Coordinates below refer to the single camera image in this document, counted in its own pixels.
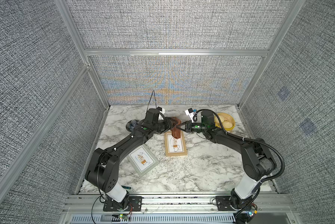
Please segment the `brown microfibre cloth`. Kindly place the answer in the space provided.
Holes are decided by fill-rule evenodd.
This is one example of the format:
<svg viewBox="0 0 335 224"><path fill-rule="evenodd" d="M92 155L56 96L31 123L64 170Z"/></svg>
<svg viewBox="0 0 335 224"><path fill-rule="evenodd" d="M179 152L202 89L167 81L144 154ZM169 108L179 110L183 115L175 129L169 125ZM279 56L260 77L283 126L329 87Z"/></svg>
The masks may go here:
<svg viewBox="0 0 335 224"><path fill-rule="evenodd" d="M172 136L175 138L175 139L180 139L181 138L181 132L180 130L176 129L175 126L171 126L171 129L170 129L171 133L172 133Z"/></svg>

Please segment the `light wood picture frame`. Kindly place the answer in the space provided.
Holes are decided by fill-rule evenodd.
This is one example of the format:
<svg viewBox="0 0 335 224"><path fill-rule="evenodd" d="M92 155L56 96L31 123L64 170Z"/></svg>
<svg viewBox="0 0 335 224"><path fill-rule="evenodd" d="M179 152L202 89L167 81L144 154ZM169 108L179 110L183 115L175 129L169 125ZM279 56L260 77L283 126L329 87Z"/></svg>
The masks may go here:
<svg viewBox="0 0 335 224"><path fill-rule="evenodd" d="M165 156L186 156L188 151L186 148L184 134L180 134L180 138L176 139L172 136L172 132L168 131L164 133L165 137Z"/></svg>

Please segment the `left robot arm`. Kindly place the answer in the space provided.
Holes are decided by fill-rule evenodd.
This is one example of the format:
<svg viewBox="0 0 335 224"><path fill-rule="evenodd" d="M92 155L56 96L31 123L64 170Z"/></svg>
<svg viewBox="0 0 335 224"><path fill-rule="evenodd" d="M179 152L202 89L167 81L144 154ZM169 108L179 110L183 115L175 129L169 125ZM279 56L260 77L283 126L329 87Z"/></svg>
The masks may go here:
<svg viewBox="0 0 335 224"><path fill-rule="evenodd" d="M112 200L121 203L127 198L127 190L118 183L120 162L136 148L145 144L155 133L164 133L173 129L180 120L166 117L148 123L146 120L132 120L131 133L112 147L98 148L90 159L85 180L106 193Z"/></svg>

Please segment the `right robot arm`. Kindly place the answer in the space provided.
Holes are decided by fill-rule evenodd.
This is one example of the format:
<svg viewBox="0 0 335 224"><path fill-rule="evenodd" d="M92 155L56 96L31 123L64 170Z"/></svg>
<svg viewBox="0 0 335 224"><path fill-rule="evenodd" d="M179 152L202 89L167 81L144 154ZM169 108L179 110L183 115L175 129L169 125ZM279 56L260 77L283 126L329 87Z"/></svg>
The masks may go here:
<svg viewBox="0 0 335 224"><path fill-rule="evenodd" d="M210 142L240 154L244 174L230 196L230 207L235 211L241 211L253 202L262 183L277 166L270 148L263 140L248 140L212 124L186 121L176 127L186 133L202 133Z"/></svg>

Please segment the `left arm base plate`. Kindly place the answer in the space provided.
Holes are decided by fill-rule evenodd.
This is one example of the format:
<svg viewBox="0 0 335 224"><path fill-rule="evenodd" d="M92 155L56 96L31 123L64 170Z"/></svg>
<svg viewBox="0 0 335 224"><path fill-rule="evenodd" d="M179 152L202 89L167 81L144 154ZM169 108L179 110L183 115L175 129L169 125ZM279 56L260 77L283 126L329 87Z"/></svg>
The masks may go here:
<svg viewBox="0 0 335 224"><path fill-rule="evenodd" d="M126 195L121 202L117 202L108 197L104 202L104 212L130 212L141 211L142 197L132 197Z"/></svg>

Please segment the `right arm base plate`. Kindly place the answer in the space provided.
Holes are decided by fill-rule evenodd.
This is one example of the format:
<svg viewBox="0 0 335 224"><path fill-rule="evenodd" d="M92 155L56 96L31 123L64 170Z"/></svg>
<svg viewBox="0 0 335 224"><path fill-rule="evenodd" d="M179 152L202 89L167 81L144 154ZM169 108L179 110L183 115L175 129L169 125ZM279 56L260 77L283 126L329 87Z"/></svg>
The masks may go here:
<svg viewBox="0 0 335 224"><path fill-rule="evenodd" d="M230 196L216 196L215 202L217 205L218 211L234 211L234 208L231 206Z"/></svg>

